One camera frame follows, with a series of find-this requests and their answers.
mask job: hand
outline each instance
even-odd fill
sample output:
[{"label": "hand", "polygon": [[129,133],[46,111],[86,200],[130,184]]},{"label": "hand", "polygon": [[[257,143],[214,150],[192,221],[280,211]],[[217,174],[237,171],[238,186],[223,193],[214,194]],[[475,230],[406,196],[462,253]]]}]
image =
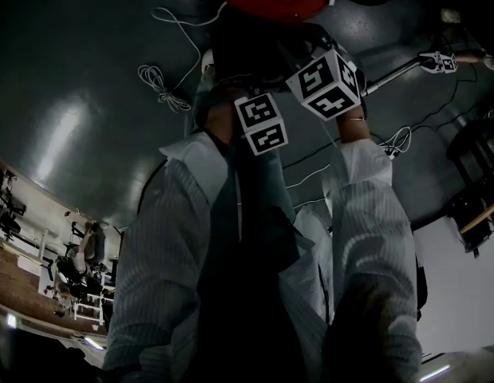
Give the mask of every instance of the hand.
[{"label": "hand", "polygon": [[476,64],[484,61],[484,53],[478,49],[467,49],[454,54],[457,62]]},{"label": "hand", "polygon": [[240,97],[248,97],[244,89],[228,88],[223,95],[231,101],[213,105],[207,112],[207,121],[204,127],[226,145],[231,144],[234,136],[236,110],[232,101]]},{"label": "hand", "polygon": [[360,105],[337,117],[337,127],[343,144],[355,142],[356,140],[370,139],[369,126],[365,120],[348,119],[363,117],[365,117],[364,110]]}]

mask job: white wall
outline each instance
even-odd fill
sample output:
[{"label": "white wall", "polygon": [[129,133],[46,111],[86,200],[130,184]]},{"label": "white wall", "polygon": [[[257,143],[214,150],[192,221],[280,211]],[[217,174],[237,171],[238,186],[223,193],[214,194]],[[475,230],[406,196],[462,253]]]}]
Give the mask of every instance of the white wall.
[{"label": "white wall", "polygon": [[422,365],[418,380],[447,365],[450,366],[449,369],[429,378],[426,383],[489,383],[494,381],[494,354],[484,349],[446,353]]},{"label": "white wall", "polygon": [[[48,193],[29,180],[18,177],[14,182],[12,194],[15,199],[26,205],[25,215],[17,215],[16,218],[22,228],[20,235],[40,243],[45,229],[48,228],[46,247],[56,251],[59,255],[65,254],[63,243],[71,240],[71,222],[76,221],[80,224],[79,229],[84,230],[83,226],[87,221],[85,217],[75,212],[72,212],[69,217],[64,217],[70,209],[52,199]],[[119,254],[121,237],[112,226],[104,228],[104,232],[106,236],[105,257],[110,259]],[[73,241],[78,244],[79,238],[75,236]],[[105,265],[109,266],[109,269],[112,268],[110,263],[105,263]]]},{"label": "white wall", "polygon": [[443,218],[415,232],[428,302],[417,324],[424,353],[447,353],[494,344],[494,234],[480,257],[465,254],[455,223]]}]

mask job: black cable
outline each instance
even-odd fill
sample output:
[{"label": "black cable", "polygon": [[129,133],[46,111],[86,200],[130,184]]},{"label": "black cable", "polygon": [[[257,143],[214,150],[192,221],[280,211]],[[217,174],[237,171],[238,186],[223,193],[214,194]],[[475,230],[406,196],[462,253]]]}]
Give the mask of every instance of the black cable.
[{"label": "black cable", "polygon": [[445,102],[440,108],[438,108],[436,111],[434,112],[431,112],[431,113],[428,113],[426,116],[424,116],[424,118],[422,120],[419,120],[418,122],[416,122],[415,124],[412,124],[410,125],[410,128],[413,129],[415,126],[418,126],[419,124],[423,124],[424,122],[426,122],[431,116],[435,116],[437,115],[438,113],[440,113],[442,111],[443,108],[445,108],[446,106],[452,104],[454,102],[454,99],[456,98],[456,94],[457,94],[457,89],[459,88],[459,85],[461,82],[472,82],[473,84],[477,83],[477,70],[476,70],[476,67],[473,66],[473,64],[470,64],[472,66],[472,69],[474,71],[474,79],[473,80],[456,80],[456,84],[454,85],[454,90],[453,90],[453,94],[451,96],[451,99],[448,101],[448,102]]},{"label": "black cable", "polygon": [[417,126],[414,130],[412,130],[412,133],[415,133],[416,131],[422,128],[431,129],[432,131],[435,132],[435,128],[433,126],[429,126],[428,124],[422,124],[421,126]]},{"label": "black cable", "polygon": [[[436,110],[436,111],[434,111],[434,112],[432,112],[432,113],[428,113],[428,114],[427,114],[427,115],[426,115],[426,116],[425,116],[422,120],[420,120],[419,122],[417,122],[417,123],[415,123],[415,124],[410,125],[410,130],[411,130],[412,132],[415,132],[416,130],[418,130],[418,129],[419,129],[419,127],[417,127],[418,125],[423,124],[423,123],[424,123],[424,122],[426,122],[426,121],[427,121],[427,120],[428,120],[431,116],[435,116],[435,115],[437,115],[438,113],[440,113],[440,112],[442,111],[442,109],[444,109],[445,107],[447,107],[448,105],[450,105],[450,104],[452,104],[452,103],[454,102],[454,99],[456,98],[457,90],[458,90],[459,85],[460,85],[460,83],[461,83],[461,82],[471,82],[471,83],[473,83],[473,84],[477,83],[477,69],[476,69],[476,67],[475,67],[473,64],[469,64],[469,65],[472,67],[473,72],[474,72],[474,78],[473,78],[473,80],[456,80],[456,84],[454,85],[454,90],[453,90],[453,94],[452,94],[452,96],[451,96],[451,99],[450,99],[448,102],[446,102],[445,104],[443,104],[443,105],[442,105],[442,106],[441,106],[438,110]],[[470,108],[470,109],[469,109],[466,113],[470,112],[470,111],[471,111],[473,108],[475,108],[477,105],[478,105],[478,104],[475,104],[475,105],[474,105],[472,108]],[[450,122],[446,122],[446,123],[444,123],[444,124],[442,124],[442,125],[439,125],[439,126],[440,126],[440,128],[441,128],[442,126],[445,126],[445,125],[447,125],[447,124],[449,124],[449,123],[452,123],[454,120],[451,120]],[[431,128],[431,129],[433,129],[432,127],[430,127],[430,126],[428,126],[428,125],[424,125],[423,127],[424,127],[424,128]],[[405,141],[406,141],[406,140],[407,140],[407,136],[408,136],[408,135],[409,135],[409,132],[406,134],[406,136],[403,136],[403,137],[401,138],[401,140],[405,140]],[[371,133],[371,136],[376,137],[376,138],[377,138],[377,139],[379,139],[382,143],[383,143],[383,142],[386,142],[386,140],[383,140],[381,137],[379,137],[379,136],[378,136],[378,135],[376,135],[375,133]],[[304,156],[304,157],[302,157],[301,159],[298,159],[298,160],[296,160],[295,162],[293,162],[293,163],[291,163],[291,164],[288,164],[287,166],[284,166],[284,167],[283,167],[283,170],[288,169],[288,168],[292,168],[293,166],[295,166],[295,165],[297,165],[297,164],[300,164],[300,163],[304,162],[304,161],[305,161],[305,160],[307,160],[307,159],[310,159],[312,156],[317,155],[317,154],[318,154],[318,153],[320,153],[322,150],[325,150],[326,148],[329,148],[331,145],[332,145],[332,142],[330,142],[329,144],[326,144],[326,145],[322,146],[321,148],[319,148],[319,149],[315,150],[315,151],[314,151],[314,152],[312,152],[311,154],[309,154],[309,155],[307,155],[307,156]]]},{"label": "black cable", "polygon": [[154,169],[154,172],[151,173],[151,175],[148,178],[148,181],[145,182],[144,187],[142,188],[142,193],[140,194],[140,200],[138,201],[138,208],[136,209],[136,214],[140,214],[140,209],[142,208],[142,202],[144,201],[145,197],[145,190],[148,188],[148,185],[152,182],[152,179],[154,179],[154,176],[156,176],[157,172],[160,171],[160,169],[167,163],[168,159],[165,159],[163,162],[159,164],[159,166]]},{"label": "black cable", "polygon": [[330,142],[329,144],[326,144],[324,146],[322,146],[321,148],[313,151],[310,155],[307,155],[307,156],[304,156],[303,158],[301,159],[298,159],[296,160],[295,162],[291,163],[291,164],[288,164],[287,166],[284,166],[282,168],[282,170],[284,169],[288,169],[288,168],[292,168],[293,166],[295,166],[296,164],[300,164],[302,163],[304,160],[307,160],[307,159],[310,159],[312,156],[314,155],[317,155],[318,153],[320,153],[322,150],[325,150],[326,148],[329,148],[331,145],[332,145],[333,142]]},{"label": "black cable", "polygon": [[451,46],[451,43],[450,41],[447,39],[447,37],[445,35],[441,35],[441,37],[445,40],[445,42],[447,43],[447,45],[449,46],[449,50],[452,52],[453,51],[453,48]]},{"label": "black cable", "polygon": [[460,116],[464,116],[464,115],[467,115],[468,113],[470,113],[473,109],[477,108],[480,104],[482,103],[481,102],[477,102],[475,105],[473,105],[471,108],[467,109],[466,111],[456,115],[454,118],[452,118],[451,120],[449,120],[448,122],[444,122],[443,124],[439,124],[437,127],[435,127],[435,132],[438,132],[438,129],[440,128],[443,128],[444,126],[448,125],[448,124],[451,124],[452,122],[454,122],[456,119],[458,119]]},{"label": "black cable", "polygon": [[326,287],[325,279],[323,278],[323,274],[321,272],[321,266],[318,265],[319,271],[319,282],[321,283],[321,288],[323,290],[323,297],[325,299],[325,311],[326,311],[326,324],[330,324],[330,295],[328,294],[328,288]]}]

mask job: dark floor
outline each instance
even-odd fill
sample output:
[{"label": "dark floor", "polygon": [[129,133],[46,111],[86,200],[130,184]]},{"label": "dark floor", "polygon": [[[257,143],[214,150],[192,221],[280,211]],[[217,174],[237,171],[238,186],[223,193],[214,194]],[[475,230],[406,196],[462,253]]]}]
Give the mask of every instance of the dark floor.
[{"label": "dark floor", "polygon": [[[429,47],[439,15],[434,1],[364,7],[340,0],[315,21],[375,80]],[[135,216],[144,182],[161,161],[157,149],[184,132],[184,116],[156,103],[136,75],[140,64],[156,63],[170,87],[196,59],[177,26],[150,17],[158,5],[193,21],[216,10],[199,0],[0,0],[0,159],[68,205],[117,226]],[[207,31],[188,31],[203,51]],[[448,36],[460,41],[454,33]],[[449,120],[492,89],[494,74],[482,68],[477,73],[478,82],[461,83],[454,103],[429,124]],[[191,100],[199,77],[194,72],[178,94]],[[438,76],[415,69],[366,98],[372,130],[390,137],[447,102],[457,78],[471,77],[469,66]],[[330,142],[318,119],[289,94],[276,100],[290,138],[281,150],[284,165]],[[440,210],[463,187],[445,159],[461,122],[440,135],[419,130],[409,152],[394,161],[394,188],[413,221]],[[334,124],[329,128],[336,137]],[[322,151],[288,168],[287,184],[324,166],[327,158]],[[321,194],[318,177],[291,193],[295,204]]]},{"label": "dark floor", "polygon": [[65,383],[98,381],[96,370],[87,363],[89,353],[66,349],[73,345],[78,345],[76,339],[63,345],[57,339],[11,329],[0,319],[0,383],[52,381],[49,376],[63,377]]}]

